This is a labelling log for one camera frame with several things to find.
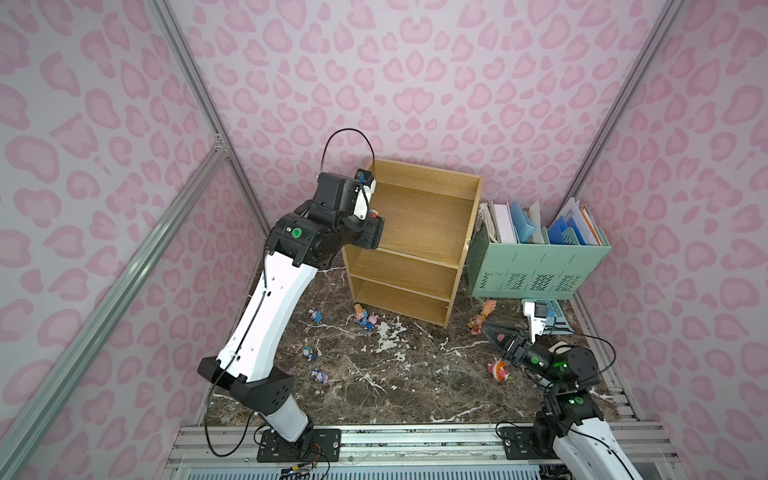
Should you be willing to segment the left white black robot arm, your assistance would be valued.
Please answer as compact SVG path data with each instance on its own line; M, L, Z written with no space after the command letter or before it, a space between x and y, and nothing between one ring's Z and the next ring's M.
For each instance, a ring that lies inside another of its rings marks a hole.
M231 337L198 365L202 378L261 415L287 442L303 442L311 427L292 395L293 377L274 364L277 348L316 274L347 245L379 246L385 221L370 207L375 187L369 170L352 178L319 175L313 198L281 217L269 233L262 274Z

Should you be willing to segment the pink ice cream cone toy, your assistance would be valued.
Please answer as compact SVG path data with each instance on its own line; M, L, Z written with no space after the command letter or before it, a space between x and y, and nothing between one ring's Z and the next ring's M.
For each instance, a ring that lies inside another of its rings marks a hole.
M482 333L483 323L487 320L491 313L496 309L496 300L485 300L481 306L480 311L475 314L468 323L470 334L473 336L480 335Z

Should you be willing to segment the blue pink pig figure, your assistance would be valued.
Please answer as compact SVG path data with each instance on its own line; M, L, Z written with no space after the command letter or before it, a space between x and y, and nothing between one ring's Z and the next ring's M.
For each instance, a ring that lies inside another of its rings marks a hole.
M372 331L379 321L377 314L370 314L361 304L356 303L354 305L355 311L355 323L362 328Z

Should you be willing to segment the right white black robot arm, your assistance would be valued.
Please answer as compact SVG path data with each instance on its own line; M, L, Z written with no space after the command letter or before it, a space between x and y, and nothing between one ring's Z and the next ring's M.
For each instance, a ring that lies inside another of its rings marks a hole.
M558 349L530 340L516 329L487 322L483 335L500 359L534 375L543 405L529 428L533 450L561 460L574 479L639 479L610 425L592 400L590 389L601 370L585 347Z

